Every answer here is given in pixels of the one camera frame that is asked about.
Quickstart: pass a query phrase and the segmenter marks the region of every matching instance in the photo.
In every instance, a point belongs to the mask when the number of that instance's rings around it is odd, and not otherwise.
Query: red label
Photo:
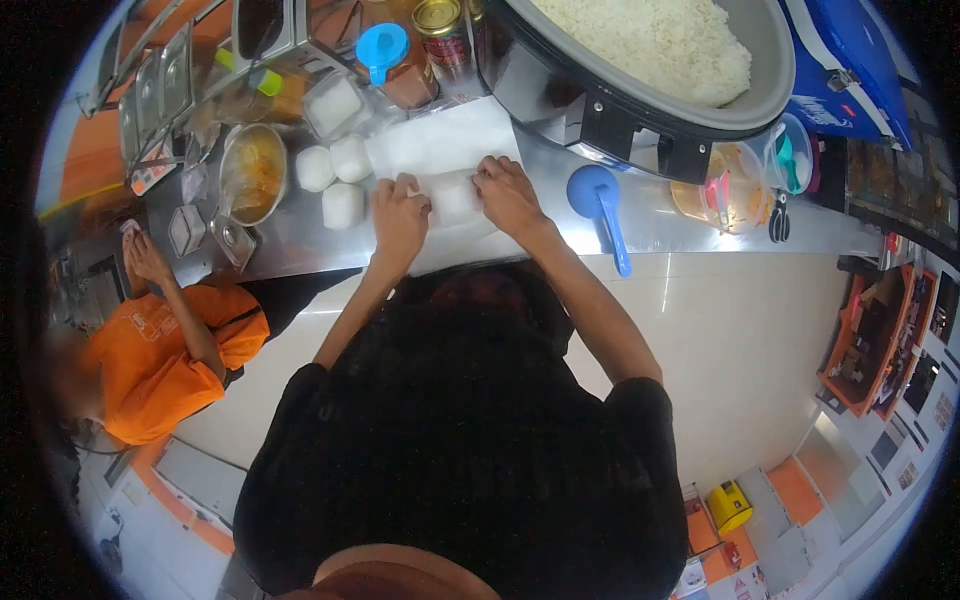
[[[457,66],[469,60],[467,39],[460,33],[424,37],[423,49],[440,66]]]

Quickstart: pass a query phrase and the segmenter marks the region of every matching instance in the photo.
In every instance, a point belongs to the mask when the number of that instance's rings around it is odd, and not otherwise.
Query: white floor
[[[846,274],[821,254],[635,254],[620,279],[609,256],[585,258],[639,325],[673,400],[682,484],[701,491],[746,468],[787,456],[814,410]],[[358,277],[318,295],[289,329],[246,366],[227,396],[184,421],[176,435],[248,467],[287,380],[309,362]],[[566,357],[581,385],[603,397],[610,383],[574,337]]]

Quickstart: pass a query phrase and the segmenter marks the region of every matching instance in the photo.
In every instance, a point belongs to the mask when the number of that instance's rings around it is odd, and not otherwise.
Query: metal bowl
[[[279,181],[276,193],[273,194],[272,198],[260,203],[257,209],[243,210],[235,206],[235,201],[242,194],[249,193],[250,190],[249,187],[244,187],[243,180],[251,177],[245,171],[249,169],[249,165],[244,164],[247,161],[244,158],[244,153],[250,152],[251,148],[265,161],[265,166],[272,171],[276,171],[276,177]],[[244,227],[253,227],[263,223],[273,214],[276,206],[283,199],[283,195],[286,194],[287,178],[287,148],[283,144],[279,133],[263,123],[244,125],[229,136],[227,146],[224,149],[224,158],[220,162],[221,212],[229,214]]]

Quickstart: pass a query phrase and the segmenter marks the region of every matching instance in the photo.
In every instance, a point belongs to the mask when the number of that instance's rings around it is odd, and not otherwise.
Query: white rice
[[[711,0],[532,0],[600,58],[654,89],[717,108],[750,89],[750,51]]]

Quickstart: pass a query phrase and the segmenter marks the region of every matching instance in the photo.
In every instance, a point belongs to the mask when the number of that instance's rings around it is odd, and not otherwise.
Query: orange shirt
[[[183,290],[192,308],[213,332],[227,369],[253,358],[270,334],[258,306],[235,285],[191,285]],[[128,444],[148,444],[177,423],[224,395],[224,386],[206,365],[191,359],[180,324],[163,298],[147,294],[126,300],[90,339],[102,369],[104,428]]]

